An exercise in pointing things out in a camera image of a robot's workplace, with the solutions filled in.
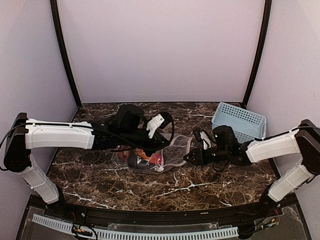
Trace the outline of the clear zip top bag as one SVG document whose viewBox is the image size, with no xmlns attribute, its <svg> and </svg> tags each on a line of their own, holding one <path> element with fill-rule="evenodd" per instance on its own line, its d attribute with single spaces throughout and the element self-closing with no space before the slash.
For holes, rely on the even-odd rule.
<svg viewBox="0 0 320 240">
<path fill-rule="evenodd" d="M 142 149 L 125 150 L 122 146 L 118 152 L 113 153 L 111 162 L 133 173 L 159 175 L 187 163 L 183 157 L 189 153 L 191 142 L 191 137 L 176 133 L 169 146 L 150 157 Z"/>
</svg>

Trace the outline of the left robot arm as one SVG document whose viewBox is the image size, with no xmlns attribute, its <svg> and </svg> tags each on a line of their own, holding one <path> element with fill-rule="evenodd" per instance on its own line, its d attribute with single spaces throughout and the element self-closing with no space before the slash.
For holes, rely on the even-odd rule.
<svg viewBox="0 0 320 240">
<path fill-rule="evenodd" d="M 115 150 L 125 146 L 141 149 L 147 156 L 162 150 L 170 140 L 158 130 L 173 125 L 168 112 L 147 119 L 144 111 L 133 104 L 123 104 L 104 120 L 82 122 L 51 122 L 29 118 L 19 113 L 1 144 L 5 145 L 1 171 L 17 173 L 51 210 L 67 218 L 70 206 L 64 202 L 62 191 L 49 180 L 32 158 L 39 148 L 79 148 L 84 150 Z"/>
</svg>

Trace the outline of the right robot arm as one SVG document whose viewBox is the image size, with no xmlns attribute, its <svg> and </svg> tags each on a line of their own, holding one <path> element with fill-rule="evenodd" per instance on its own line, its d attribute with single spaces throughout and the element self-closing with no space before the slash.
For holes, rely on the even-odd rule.
<svg viewBox="0 0 320 240">
<path fill-rule="evenodd" d="M 285 175 L 266 188 L 255 205 L 255 213 L 266 217 L 275 203 L 320 174 L 320 129 L 310 120 L 286 132 L 239 143 L 232 127 L 221 125 L 212 130 L 215 146 L 195 148 L 183 159 L 195 166 L 227 161 L 235 166 L 249 166 L 262 160 L 300 154 L 301 160 Z"/>
</svg>

